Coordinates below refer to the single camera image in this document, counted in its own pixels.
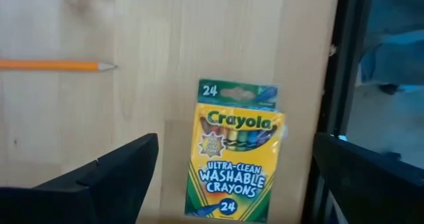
crayola crayon box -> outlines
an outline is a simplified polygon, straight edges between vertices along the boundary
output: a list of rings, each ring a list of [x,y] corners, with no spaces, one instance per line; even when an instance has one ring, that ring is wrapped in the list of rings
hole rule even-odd
[[[285,115],[277,89],[200,80],[185,214],[266,222]]]

pencil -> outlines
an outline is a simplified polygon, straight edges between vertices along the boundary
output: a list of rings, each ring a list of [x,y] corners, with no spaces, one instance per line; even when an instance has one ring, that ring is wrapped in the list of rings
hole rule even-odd
[[[113,68],[116,68],[116,66],[102,62],[65,60],[0,60],[0,70],[104,71]]]

crayola logo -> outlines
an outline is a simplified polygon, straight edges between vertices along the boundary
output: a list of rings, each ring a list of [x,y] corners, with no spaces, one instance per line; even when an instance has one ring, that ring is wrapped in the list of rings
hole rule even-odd
[[[210,111],[207,114],[207,121],[212,125],[225,125],[231,126],[236,129],[242,128],[244,125],[250,128],[259,128],[264,130],[272,129],[272,122],[269,119],[262,120],[262,116],[258,115],[256,118],[242,117],[235,115],[220,114],[219,111]]]

wooden surface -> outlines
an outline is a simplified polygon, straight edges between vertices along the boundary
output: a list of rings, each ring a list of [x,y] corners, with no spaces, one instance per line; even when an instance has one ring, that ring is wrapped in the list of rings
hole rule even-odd
[[[118,69],[0,73],[0,184],[31,187],[144,133],[160,154],[141,217],[183,215],[199,78],[278,84],[288,115],[269,223],[297,223],[337,0],[0,0],[0,57]],[[190,219],[194,223],[217,222]]]

pencil tip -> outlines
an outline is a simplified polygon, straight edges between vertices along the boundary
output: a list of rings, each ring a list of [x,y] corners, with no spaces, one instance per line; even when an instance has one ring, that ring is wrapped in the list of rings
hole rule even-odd
[[[113,64],[106,64],[106,63],[102,63],[102,62],[99,62],[99,65],[98,65],[98,68],[99,68],[99,70],[101,70],[101,71],[104,71],[104,70],[109,70],[109,69],[115,69],[115,68],[117,68],[118,66],[116,66],[116,65],[113,65]]]

